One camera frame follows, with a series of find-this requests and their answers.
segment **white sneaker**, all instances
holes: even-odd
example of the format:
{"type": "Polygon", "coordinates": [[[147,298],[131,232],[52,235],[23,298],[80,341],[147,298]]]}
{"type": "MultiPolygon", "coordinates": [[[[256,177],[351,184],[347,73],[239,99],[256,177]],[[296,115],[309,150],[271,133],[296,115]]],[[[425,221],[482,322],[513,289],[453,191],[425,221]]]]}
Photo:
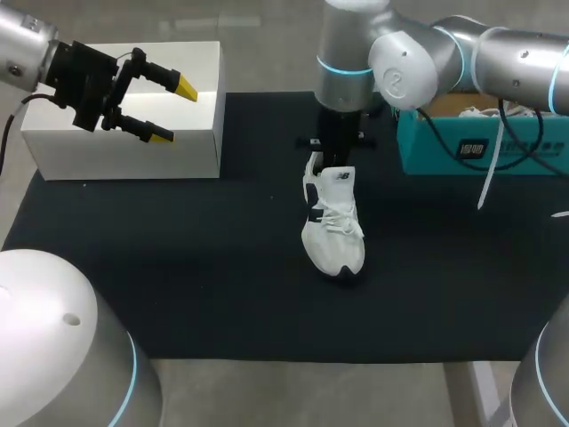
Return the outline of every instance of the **white sneaker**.
{"type": "Polygon", "coordinates": [[[364,266],[364,232],[357,221],[354,167],[327,167],[322,153],[312,153],[302,183],[309,210],[302,243],[310,260],[325,275],[349,278],[364,266]]]}

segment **gray floor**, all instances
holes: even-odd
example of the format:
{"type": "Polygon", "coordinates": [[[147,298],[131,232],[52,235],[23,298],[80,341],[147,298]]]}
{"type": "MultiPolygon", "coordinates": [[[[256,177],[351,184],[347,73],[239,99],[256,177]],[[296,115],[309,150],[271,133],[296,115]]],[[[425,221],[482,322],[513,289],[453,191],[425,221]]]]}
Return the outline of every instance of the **gray floor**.
{"type": "MultiPolygon", "coordinates": [[[[86,43],[219,39],[228,89],[310,90],[323,0],[11,0],[86,43]]],[[[417,20],[469,15],[490,25],[569,33],[566,0],[396,0],[417,20]]],[[[23,93],[0,84],[0,117],[23,93]]],[[[18,126],[0,178],[4,240],[35,170],[18,126]]],[[[440,365],[347,366],[168,361],[156,366],[166,393],[166,427],[453,425],[440,365]]],[[[494,363],[502,397],[516,364],[494,363]]]]}

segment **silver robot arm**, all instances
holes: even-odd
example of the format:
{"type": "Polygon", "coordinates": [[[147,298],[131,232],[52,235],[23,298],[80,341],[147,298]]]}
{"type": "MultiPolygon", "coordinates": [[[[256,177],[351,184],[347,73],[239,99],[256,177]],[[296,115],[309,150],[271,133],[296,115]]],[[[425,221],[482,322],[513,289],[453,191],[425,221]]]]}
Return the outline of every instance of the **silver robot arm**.
{"type": "Polygon", "coordinates": [[[452,16],[409,20],[389,0],[327,0],[317,99],[341,113],[364,109],[376,84],[399,109],[449,92],[479,92],[569,115],[569,37],[488,28],[452,16]]]}

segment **white box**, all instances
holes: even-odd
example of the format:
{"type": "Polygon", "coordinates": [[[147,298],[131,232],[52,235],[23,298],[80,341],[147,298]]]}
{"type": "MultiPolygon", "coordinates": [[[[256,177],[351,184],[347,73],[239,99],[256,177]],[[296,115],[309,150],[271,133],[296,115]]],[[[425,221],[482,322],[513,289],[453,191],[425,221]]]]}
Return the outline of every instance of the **white box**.
{"type": "MultiPolygon", "coordinates": [[[[178,70],[198,91],[192,102],[144,77],[133,79],[123,114],[175,132],[174,143],[146,143],[119,129],[72,125],[75,111],[32,101],[21,127],[46,180],[219,178],[225,76],[219,42],[91,44],[118,57],[139,47],[149,62],[178,70]]],[[[40,93],[53,93],[40,85],[40,93]]]]}

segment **blue led ring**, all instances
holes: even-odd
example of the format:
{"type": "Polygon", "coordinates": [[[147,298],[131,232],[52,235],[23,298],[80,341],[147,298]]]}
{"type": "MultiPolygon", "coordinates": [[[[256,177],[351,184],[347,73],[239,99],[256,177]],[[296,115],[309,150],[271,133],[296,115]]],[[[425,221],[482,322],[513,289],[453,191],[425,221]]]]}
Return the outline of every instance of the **blue led ring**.
{"type": "Polygon", "coordinates": [[[324,61],[322,61],[319,57],[317,57],[317,60],[322,67],[324,67],[325,69],[327,69],[331,73],[341,74],[343,76],[363,76],[364,74],[368,74],[368,73],[373,72],[371,68],[360,69],[360,70],[356,70],[356,71],[351,71],[348,69],[338,69],[338,68],[330,67],[324,61]]]}
{"type": "Polygon", "coordinates": [[[456,44],[456,47],[458,47],[459,49],[459,53],[461,54],[461,60],[462,60],[462,71],[461,71],[461,76],[459,77],[459,79],[457,80],[457,82],[454,84],[453,89],[458,85],[458,83],[461,82],[462,78],[464,77],[464,70],[466,68],[466,62],[464,60],[464,51],[462,50],[462,46],[459,43],[459,41],[456,39],[456,37],[453,35],[453,33],[451,33],[450,31],[447,31],[446,29],[442,28],[442,27],[433,27],[434,29],[438,29],[441,33],[446,34],[447,36],[449,36],[453,41],[454,44],[456,44]]]}
{"type": "Polygon", "coordinates": [[[567,47],[563,51],[561,58],[559,58],[559,61],[557,62],[557,65],[555,66],[555,69],[553,70],[553,75],[551,76],[551,83],[549,84],[549,111],[551,111],[553,114],[557,114],[557,112],[555,111],[555,108],[553,106],[553,94],[555,92],[555,82],[557,81],[557,75],[559,74],[559,70],[561,69],[561,65],[563,64],[563,60],[565,59],[565,57],[567,56],[568,53],[569,53],[569,44],[567,45],[567,47]]]}
{"type": "Polygon", "coordinates": [[[131,346],[132,346],[131,385],[129,385],[128,391],[126,392],[126,396],[124,396],[123,404],[121,405],[120,408],[118,408],[118,412],[116,413],[115,417],[110,422],[108,427],[115,427],[116,423],[118,423],[118,421],[121,419],[121,416],[123,416],[123,413],[126,410],[126,407],[128,406],[128,402],[131,400],[132,393],[134,392],[134,384],[136,383],[136,371],[138,369],[138,366],[137,366],[138,364],[137,364],[137,360],[136,360],[136,349],[134,347],[134,341],[132,340],[131,335],[128,332],[126,334],[128,335],[129,339],[131,340],[131,346]]]}
{"type": "Polygon", "coordinates": [[[569,422],[567,422],[567,420],[565,419],[563,414],[561,414],[561,411],[559,411],[559,409],[557,409],[557,406],[555,405],[555,403],[553,402],[553,399],[551,398],[547,389],[545,388],[545,383],[543,382],[543,378],[541,377],[539,352],[540,352],[541,337],[543,336],[543,333],[545,332],[546,327],[548,327],[548,326],[546,325],[543,328],[543,330],[541,331],[540,337],[537,339],[537,344],[535,345],[535,372],[537,373],[537,380],[540,383],[541,392],[543,392],[543,396],[548,401],[549,406],[551,407],[551,410],[553,410],[555,415],[557,415],[557,418],[559,418],[559,421],[565,427],[569,427],[569,422]]]}

